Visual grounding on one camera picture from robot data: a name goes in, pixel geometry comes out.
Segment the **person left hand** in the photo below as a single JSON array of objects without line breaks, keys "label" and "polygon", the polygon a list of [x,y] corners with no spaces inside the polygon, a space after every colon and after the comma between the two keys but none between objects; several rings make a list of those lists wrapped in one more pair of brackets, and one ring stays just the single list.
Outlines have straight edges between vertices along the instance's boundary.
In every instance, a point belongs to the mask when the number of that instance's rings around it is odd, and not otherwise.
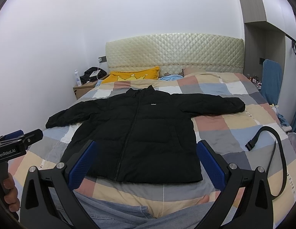
[{"label": "person left hand", "polygon": [[20,209],[20,201],[18,199],[18,190],[10,173],[8,173],[8,177],[3,180],[3,185],[5,189],[9,191],[7,195],[4,196],[4,200],[8,204],[10,212],[17,212]]}]

